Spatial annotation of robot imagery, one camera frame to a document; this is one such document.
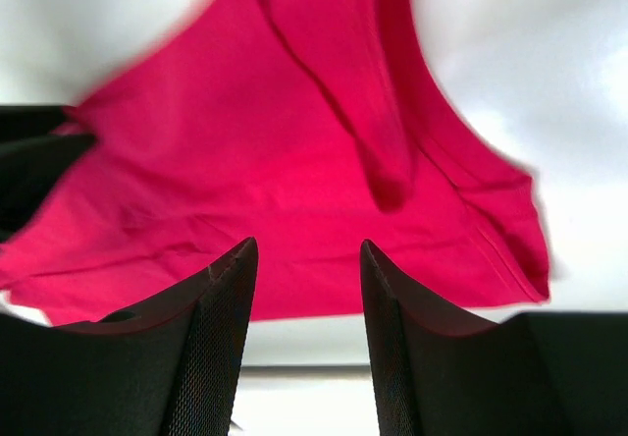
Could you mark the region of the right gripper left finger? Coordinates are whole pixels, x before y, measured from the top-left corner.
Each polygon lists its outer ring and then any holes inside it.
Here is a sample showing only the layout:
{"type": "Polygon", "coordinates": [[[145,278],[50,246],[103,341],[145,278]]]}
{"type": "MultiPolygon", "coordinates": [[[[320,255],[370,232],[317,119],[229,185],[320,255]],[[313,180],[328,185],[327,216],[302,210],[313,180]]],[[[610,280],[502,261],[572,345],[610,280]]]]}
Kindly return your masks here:
{"type": "Polygon", "coordinates": [[[97,322],[1,318],[5,435],[225,435],[254,296],[247,239],[97,322]]]}

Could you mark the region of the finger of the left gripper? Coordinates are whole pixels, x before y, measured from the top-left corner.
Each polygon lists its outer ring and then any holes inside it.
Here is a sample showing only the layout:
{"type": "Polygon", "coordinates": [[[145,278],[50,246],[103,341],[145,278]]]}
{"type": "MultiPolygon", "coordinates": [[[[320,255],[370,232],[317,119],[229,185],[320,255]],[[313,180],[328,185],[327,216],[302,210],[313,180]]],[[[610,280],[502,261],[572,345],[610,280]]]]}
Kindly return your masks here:
{"type": "Polygon", "coordinates": [[[92,135],[45,135],[1,143],[1,240],[26,225],[64,173],[94,144],[92,135]]]}
{"type": "Polygon", "coordinates": [[[1,145],[40,146],[73,143],[76,136],[56,130],[67,120],[60,105],[2,105],[1,145]]]}

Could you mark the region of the magenta t shirt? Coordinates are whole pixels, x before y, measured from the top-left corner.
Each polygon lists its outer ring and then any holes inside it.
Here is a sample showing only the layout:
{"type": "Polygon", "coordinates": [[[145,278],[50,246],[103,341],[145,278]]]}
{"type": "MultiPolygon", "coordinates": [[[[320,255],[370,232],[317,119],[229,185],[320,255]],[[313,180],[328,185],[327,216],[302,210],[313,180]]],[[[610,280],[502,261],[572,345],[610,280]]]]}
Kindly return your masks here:
{"type": "Polygon", "coordinates": [[[472,133],[427,67],[411,0],[213,0],[79,104],[94,144],[1,240],[1,296],[95,321],[260,250],[256,320],[362,309],[374,241],[464,307],[542,302],[531,177],[472,133]]]}

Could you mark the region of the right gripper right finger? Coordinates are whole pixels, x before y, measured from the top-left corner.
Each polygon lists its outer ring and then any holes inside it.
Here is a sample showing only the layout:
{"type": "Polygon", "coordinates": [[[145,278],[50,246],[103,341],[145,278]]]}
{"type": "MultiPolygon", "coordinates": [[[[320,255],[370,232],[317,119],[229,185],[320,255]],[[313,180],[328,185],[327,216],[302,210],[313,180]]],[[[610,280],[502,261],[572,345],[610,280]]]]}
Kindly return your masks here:
{"type": "Polygon", "coordinates": [[[627,317],[524,312],[501,323],[443,299],[376,245],[360,251],[383,435],[623,435],[627,317]]]}

